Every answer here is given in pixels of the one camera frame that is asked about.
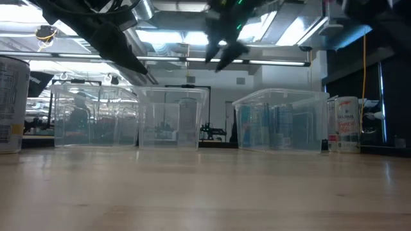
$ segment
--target ceiling light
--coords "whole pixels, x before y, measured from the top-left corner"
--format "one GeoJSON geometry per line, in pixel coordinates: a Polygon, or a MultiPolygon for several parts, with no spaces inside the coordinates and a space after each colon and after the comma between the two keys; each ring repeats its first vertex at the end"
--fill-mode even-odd
{"type": "Polygon", "coordinates": [[[277,15],[277,12],[274,11],[274,12],[266,13],[261,16],[261,22],[262,22],[261,29],[259,30],[257,35],[254,36],[253,42],[260,41],[264,37],[265,33],[267,32],[268,28],[270,27],[276,15],[277,15]]]}
{"type": "Polygon", "coordinates": [[[261,29],[261,23],[251,23],[243,27],[240,34],[238,35],[239,40],[254,39],[256,31],[261,29]]]}
{"type": "MultiPolygon", "coordinates": [[[[184,43],[191,44],[191,45],[207,45],[208,44],[207,35],[201,31],[188,32],[186,37],[184,38],[184,43]]],[[[218,44],[221,46],[224,46],[227,43],[225,41],[220,41],[218,44]]]]}
{"type": "Polygon", "coordinates": [[[176,31],[136,31],[142,42],[151,44],[181,43],[182,37],[176,31]]]}
{"type": "Polygon", "coordinates": [[[287,62],[287,61],[267,61],[267,60],[250,60],[250,64],[258,65],[290,65],[290,66],[304,66],[304,62],[287,62]]]}
{"type": "Polygon", "coordinates": [[[86,55],[86,54],[59,54],[62,58],[101,58],[100,55],[86,55]]]}
{"type": "Polygon", "coordinates": [[[137,58],[147,61],[180,61],[179,57],[137,56],[137,58]]]}
{"type": "Polygon", "coordinates": [[[300,39],[300,41],[298,41],[298,45],[303,44],[308,38],[310,38],[317,30],[319,30],[321,28],[322,25],[324,25],[324,23],[326,23],[328,21],[328,17],[324,17],[312,30],[310,30],[307,34],[305,34],[305,36],[303,36],[302,39],[300,39]]]}
{"type": "Polygon", "coordinates": [[[19,34],[19,33],[0,33],[0,37],[8,37],[8,38],[26,38],[26,37],[34,37],[35,34],[19,34]]]}
{"type": "Polygon", "coordinates": [[[30,61],[31,71],[58,71],[71,73],[72,70],[53,61],[32,60],[30,61]]]}
{"type": "Polygon", "coordinates": [[[82,76],[87,76],[86,73],[116,73],[119,74],[117,69],[114,69],[109,64],[105,63],[90,63],[90,62],[57,62],[62,67],[65,67],[76,73],[84,73],[82,76]]]}
{"type": "Polygon", "coordinates": [[[305,33],[304,22],[300,17],[296,18],[293,23],[283,33],[281,38],[277,41],[277,46],[293,46],[295,45],[305,33]]]}
{"type": "Polygon", "coordinates": [[[187,58],[188,62],[205,62],[205,58],[187,58]]]}
{"type": "Polygon", "coordinates": [[[29,6],[4,5],[0,7],[0,21],[30,24],[48,24],[41,10],[29,6]]]}
{"type": "Polygon", "coordinates": [[[50,53],[40,52],[19,52],[19,51],[0,51],[0,55],[9,56],[30,56],[30,57],[51,57],[50,53]]]}

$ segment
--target transparent lid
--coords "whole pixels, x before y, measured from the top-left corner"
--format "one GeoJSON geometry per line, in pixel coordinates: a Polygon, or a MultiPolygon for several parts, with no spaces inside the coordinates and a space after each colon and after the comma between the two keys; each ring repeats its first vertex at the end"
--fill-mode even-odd
{"type": "Polygon", "coordinates": [[[253,103],[264,103],[274,98],[276,100],[283,99],[285,103],[294,103],[296,101],[318,101],[327,100],[328,93],[325,92],[313,92],[308,90],[291,90],[291,89],[263,89],[256,91],[248,96],[245,96],[232,104],[244,105],[253,103]]]}
{"type": "Polygon", "coordinates": [[[198,97],[201,98],[201,104],[206,103],[208,91],[205,89],[187,89],[180,87],[134,87],[135,92],[140,92],[144,96],[147,96],[149,93],[153,92],[167,92],[167,93],[187,93],[187,94],[198,94],[198,97]]]}
{"type": "Polygon", "coordinates": [[[111,86],[88,86],[79,84],[65,84],[65,85],[51,85],[49,86],[52,93],[64,92],[67,93],[78,93],[84,92],[88,96],[100,100],[104,99],[114,99],[121,97],[123,99],[139,99],[145,102],[146,98],[142,94],[133,93],[121,87],[111,87],[111,86]]]}

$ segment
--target wooden table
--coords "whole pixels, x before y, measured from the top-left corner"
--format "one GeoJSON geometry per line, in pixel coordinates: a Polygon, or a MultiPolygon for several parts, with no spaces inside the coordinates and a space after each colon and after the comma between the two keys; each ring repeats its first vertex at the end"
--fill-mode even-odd
{"type": "Polygon", "coordinates": [[[411,160],[241,150],[0,156],[0,230],[411,230],[411,160]]]}

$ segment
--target clear plastic bin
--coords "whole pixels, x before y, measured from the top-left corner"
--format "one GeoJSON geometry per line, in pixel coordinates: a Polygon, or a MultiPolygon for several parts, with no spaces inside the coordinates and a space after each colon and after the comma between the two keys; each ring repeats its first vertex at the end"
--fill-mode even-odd
{"type": "Polygon", "coordinates": [[[328,98],[325,92],[265,89],[235,101],[239,148],[321,152],[328,98]]]}
{"type": "Polygon", "coordinates": [[[141,96],[119,87],[52,85],[55,146],[135,146],[141,96]]]}
{"type": "Polygon", "coordinates": [[[171,87],[136,87],[144,104],[139,134],[142,149],[198,149],[207,91],[171,87]]]}

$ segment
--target soda can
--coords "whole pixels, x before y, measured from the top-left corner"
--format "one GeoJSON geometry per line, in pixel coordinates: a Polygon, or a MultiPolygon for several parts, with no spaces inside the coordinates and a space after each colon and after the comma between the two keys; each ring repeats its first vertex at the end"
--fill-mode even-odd
{"type": "Polygon", "coordinates": [[[197,131],[197,100],[182,98],[179,101],[179,146],[191,146],[198,140],[197,131]]]}
{"type": "Polygon", "coordinates": [[[274,109],[275,148],[289,149],[293,138],[293,105],[278,105],[274,109]]]}
{"type": "Polygon", "coordinates": [[[251,147],[251,106],[241,105],[236,107],[237,111],[237,133],[238,146],[241,148],[251,147]]]}
{"type": "Polygon", "coordinates": [[[328,122],[328,150],[330,152],[337,151],[337,133],[335,128],[335,99],[327,101],[327,122],[328,122]]]}
{"type": "Polygon", "coordinates": [[[251,145],[257,149],[268,149],[268,103],[252,105],[250,114],[251,145]]]}
{"type": "Polygon", "coordinates": [[[360,152],[360,114],[357,97],[341,97],[335,100],[337,120],[337,151],[360,152]]]}
{"type": "Polygon", "coordinates": [[[0,154],[21,149],[29,77],[28,63],[0,56],[0,154]]]}

